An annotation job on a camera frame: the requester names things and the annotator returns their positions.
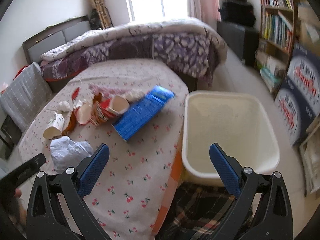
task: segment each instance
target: blue box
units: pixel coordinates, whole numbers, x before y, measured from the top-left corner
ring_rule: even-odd
[[[284,121],[292,146],[307,137],[307,129],[316,115],[294,82],[286,76],[276,96],[275,104]]]
[[[320,114],[320,58],[296,43],[287,76],[310,105]]]
[[[128,111],[112,125],[117,133],[127,141],[173,97],[172,91],[155,86],[143,99],[131,105]]]

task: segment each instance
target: comforter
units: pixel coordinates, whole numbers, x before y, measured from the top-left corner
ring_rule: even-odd
[[[210,26],[187,18],[88,31],[40,58],[49,62],[41,68],[49,82],[73,77],[102,61],[152,58],[210,85],[213,71],[226,60],[227,48]]]

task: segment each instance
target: cherry print bed sheet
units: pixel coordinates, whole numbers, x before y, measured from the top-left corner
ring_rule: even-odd
[[[78,99],[92,97],[90,83],[113,88],[139,88],[144,92],[161,85],[176,95],[128,142],[116,133],[110,122],[98,127],[90,123],[77,125],[69,135],[74,141],[87,140],[94,150],[101,143],[109,146],[110,159],[91,194],[84,197],[103,229],[112,239],[150,239],[170,182],[188,93],[183,81],[164,63],[126,59],[97,63],[84,70],[33,121],[19,145],[21,158],[27,161],[42,152],[47,159],[42,170],[49,175],[55,174],[50,140],[42,137],[43,131],[59,102],[66,100],[71,104],[75,88],[81,87]],[[63,195],[59,195],[59,199],[71,229],[79,232]]]

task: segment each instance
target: laundry basket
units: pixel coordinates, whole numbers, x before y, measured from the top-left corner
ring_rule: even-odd
[[[247,94],[195,91],[187,96],[182,146],[186,181],[223,186],[209,158],[213,143],[256,173],[271,175],[280,160],[269,118]]]

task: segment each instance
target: white tile floor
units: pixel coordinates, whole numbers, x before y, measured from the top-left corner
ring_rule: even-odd
[[[213,87],[210,90],[248,93],[256,96],[265,107],[280,148],[280,163],[277,170],[282,173],[288,189],[293,214],[293,235],[297,236],[315,212],[320,198],[316,199],[315,195],[304,197],[304,175],[299,153],[290,146],[289,137],[274,105],[273,98],[258,72],[251,67],[241,65],[240,60],[229,50],[227,62],[214,73]],[[18,149],[15,147],[8,160],[8,168],[13,170],[21,164]],[[28,181],[21,186],[25,207],[28,205],[30,185],[31,183]],[[259,198],[256,197],[253,203],[254,209],[256,209],[258,201]]]

